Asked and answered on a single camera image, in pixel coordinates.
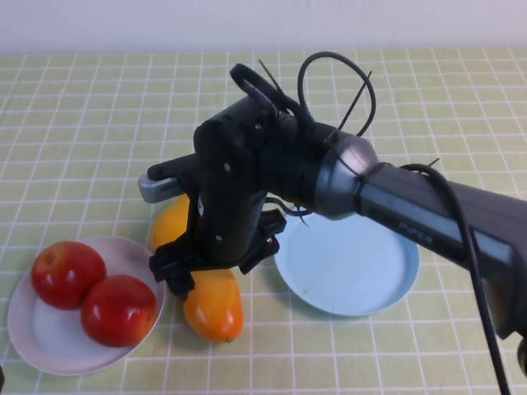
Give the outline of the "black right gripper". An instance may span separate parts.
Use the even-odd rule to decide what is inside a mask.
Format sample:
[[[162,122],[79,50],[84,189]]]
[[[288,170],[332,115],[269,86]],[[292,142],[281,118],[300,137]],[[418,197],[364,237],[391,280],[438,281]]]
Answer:
[[[197,223],[192,232],[205,259],[236,263],[245,275],[279,250],[276,235],[287,224],[278,210],[262,211],[266,192],[243,192],[206,180],[198,195]],[[149,258],[156,282],[165,281],[175,296],[194,289],[192,272],[206,269],[206,262],[188,236],[163,244]]]

